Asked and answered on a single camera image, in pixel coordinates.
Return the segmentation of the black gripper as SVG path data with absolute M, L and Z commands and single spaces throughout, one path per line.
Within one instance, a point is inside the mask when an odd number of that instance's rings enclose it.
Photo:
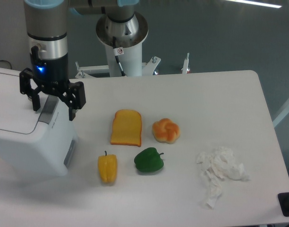
M 39 92 L 59 97 L 68 106 L 69 120 L 73 121 L 76 112 L 86 104 L 83 82 L 70 82 L 68 79 L 68 55 L 56 59 L 41 59 L 38 46 L 31 48 L 32 69 L 25 68 L 19 74 L 20 93 L 31 100 L 33 110 L 41 107 Z M 33 89 L 31 79 L 40 87 Z

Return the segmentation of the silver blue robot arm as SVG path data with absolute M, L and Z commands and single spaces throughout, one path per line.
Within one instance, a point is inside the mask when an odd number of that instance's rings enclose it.
M 67 12 L 99 14 L 96 34 L 105 46 L 112 77 L 142 75 L 142 44 L 148 35 L 146 19 L 135 11 L 136 0 L 26 0 L 24 10 L 31 68 L 19 74 L 20 93 L 41 107 L 39 93 L 58 97 L 68 106 L 69 119 L 85 103 L 82 82 L 68 78 Z

